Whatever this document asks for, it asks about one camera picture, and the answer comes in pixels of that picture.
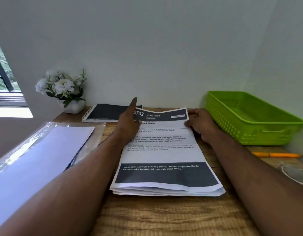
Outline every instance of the potted plant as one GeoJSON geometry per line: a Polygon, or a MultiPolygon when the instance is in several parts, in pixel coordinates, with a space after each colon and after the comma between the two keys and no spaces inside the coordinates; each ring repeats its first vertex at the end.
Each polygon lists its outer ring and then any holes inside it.
{"type": "Polygon", "coordinates": [[[85,75],[84,69],[80,76],[70,76],[60,71],[47,72],[47,76],[38,81],[35,90],[57,98],[64,112],[77,114],[85,107],[85,99],[82,98],[84,90],[81,88],[86,80],[85,75]]]}

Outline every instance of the white pot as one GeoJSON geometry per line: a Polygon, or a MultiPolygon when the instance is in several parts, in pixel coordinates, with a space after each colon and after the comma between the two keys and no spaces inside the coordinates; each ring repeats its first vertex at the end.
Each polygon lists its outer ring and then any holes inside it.
{"type": "Polygon", "coordinates": [[[80,111],[82,111],[85,108],[85,101],[84,100],[80,100],[80,101],[76,101],[73,100],[71,101],[67,107],[64,107],[64,100],[57,100],[59,105],[61,106],[61,108],[64,110],[64,112],[66,113],[79,113],[80,111]]]}

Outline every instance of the green plastic basket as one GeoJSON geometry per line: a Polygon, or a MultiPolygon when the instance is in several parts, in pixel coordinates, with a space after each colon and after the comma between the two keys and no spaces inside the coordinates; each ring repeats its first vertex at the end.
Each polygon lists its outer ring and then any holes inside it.
{"type": "Polygon", "coordinates": [[[282,146],[303,127],[303,119],[246,92],[209,91],[206,109],[242,145],[282,146]]]}

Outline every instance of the black window bar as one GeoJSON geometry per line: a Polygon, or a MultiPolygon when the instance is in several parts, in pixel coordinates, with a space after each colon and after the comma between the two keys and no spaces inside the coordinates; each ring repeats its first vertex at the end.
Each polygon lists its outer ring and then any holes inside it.
{"type": "Polygon", "coordinates": [[[7,87],[9,92],[14,90],[6,72],[4,71],[3,66],[1,65],[1,63],[0,63],[0,78],[3,80],[3,82],[4,82],[4,84],[7,87]]]}

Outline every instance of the instruction sheet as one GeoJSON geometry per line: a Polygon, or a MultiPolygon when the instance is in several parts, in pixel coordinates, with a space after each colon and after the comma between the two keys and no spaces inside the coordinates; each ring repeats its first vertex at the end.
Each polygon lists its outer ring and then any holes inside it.
{"type": "Polygon", "coordinates": [[[136,108],[142,124],[124,148],[110,190],[115,194],[219,196],[222,184],[207,164],[187,109],[152,112],[136,108]]]}

